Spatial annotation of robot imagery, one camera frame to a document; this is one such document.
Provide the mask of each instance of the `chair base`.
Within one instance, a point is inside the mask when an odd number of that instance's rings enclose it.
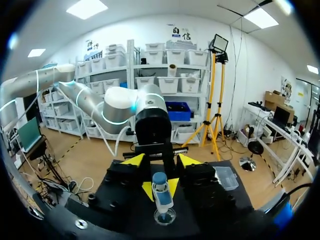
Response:
[[[247,172],[253,172],[257,168],[255,161],[251,157],[248,157],[248,156],[241,157],[239,159],[239,164],[242,167],[242,169]]]

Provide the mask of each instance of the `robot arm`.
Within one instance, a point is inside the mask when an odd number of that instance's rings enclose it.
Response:
[[[104,99],[82,83],[74,81],[75,66],[57,65],[9,79],[1,85],[0,119],[5,132],[17,123],[16,98],[27,97],[47,89],[58,88],[99,124],[106,132],[118,134],[136,115],[136,134],[140,144],[164,142],[171,135],[166,104],[158,86],[140,90],[110,87]]]

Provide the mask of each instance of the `blue cap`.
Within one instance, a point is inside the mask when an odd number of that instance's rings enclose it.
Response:
[[[165,184],[166,181],[167,181],[167,175],[162,171],[156,172],[152,176],[152,182],[155,184]]]

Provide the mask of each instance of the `computer monitor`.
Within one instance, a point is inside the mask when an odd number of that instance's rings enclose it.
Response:
[[[22,150],[29,152],[29,150],[41,139],[41,134],[37,119],[34,117],[25,125],[18,129],[19,139],[22,144]]]
[[[290,117],[290,112],[281,107],[276,107],[273,120],[280,125],[286,126]]]

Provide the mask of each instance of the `white storage bin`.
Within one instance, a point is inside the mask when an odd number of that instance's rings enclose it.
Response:
[[[110,87],[119,87],[119,86],[120,86],[120,79],[119,78],[109,79],[109,80],[103,81],[103,87],[104,87],[105,92]]]
[[[53,100],[53,101],[58,101],[58,100],[64,98],[64,97],[61,96],[57,91],[53,91],[51,94],[52,94],[52,100]]]
[[[242,132],[241,129],[239,129],[238,134],[238,141],[245,147],[248,147],[248,144],[250,142],[254,142],[256,140],[256,138],[254,136],[252,136],[250,139],[247,138],[247,136]]]
[[[69,112],[69,107],[67,103],[63,103],[63,104],[57,104],[54,106],[54,111],[55,114],[57,116],[62,116],[63,114],[66,114],[67,112]]]
[[[195,128],[193,126],[178,126],[176,131],[178,140],[186,141],[194,134]]]
[[[123,53],[108,55],[104,58],[104,61],[107,69],[126,65],[126,57]]]
[[[58,121],[58,125],[59,125],[59,128],[61,129],[61,130],[66,130],[66,125],[65,125],[65,121],[66,120],[60,120],[60,121]]]
[[[148,64],[162,64],[164,58],[164,51],[162,50],[152,50],[145,51],[145,58]]]
[[[171,142],[173,142],[174,139],[176,138],[176,133],[177,133],[176,126],[173,125],[171,128]]]
[[[144,85],[155,83],[154,76],[136,77],[135,79],[136,79],[136,84],[138,89],[141,89]]]
[[[93,59],[91,61],[92,72],[100,72],[103,69],[106,69],[106,62],[103,58]]]
[[[196,66],[206,66],[208,53],[205,51],[187,50],[186,63]]]
[[[154,51],[154,50],[160,50],[164,51],[165,50],[165,44],[164,43],[147,43],[145,45],[145,50],[146,51]]]
[[[92,82],[90,85],[92,91],[94,91],[96,94],[103,94],[105,92],[104,83],[102,81]]]
[[[199,91],[200,78],[181,77],[181,92],[196,94]]]
[[[91,73],[91,61],[85,61],[78,66],[79,75],[87,75]]]
[[[123,45],[121,44],[111,44],[105,48],[105,56],[110,54],[117,54],[117,53],[126,53],[126,50]]]
[[[45,99],[46,103],[52,102],[51,94],[48,93],[48,94],[44,95],[44,99]]]
[[[179,77],[159,76],[159,87],[163,94],[176,94],[178,91]]]
[[[45,114],[46,115],[55,115],[55,110],[52,108],[52,107],[47,107],[45,110],[44,110]]]
[[[99,137],[101,135],[96,126],[87,126],[86,131],[91,136]]]
[[[73,129],[75,129],[77,127],[77,123],[75,120],[65,120],[64,124],[66,126],[67,130],[72,131]]]
[[[166,57],[168,64],[182,65],[185,63],[185,50],[180,49],[167,49]]]

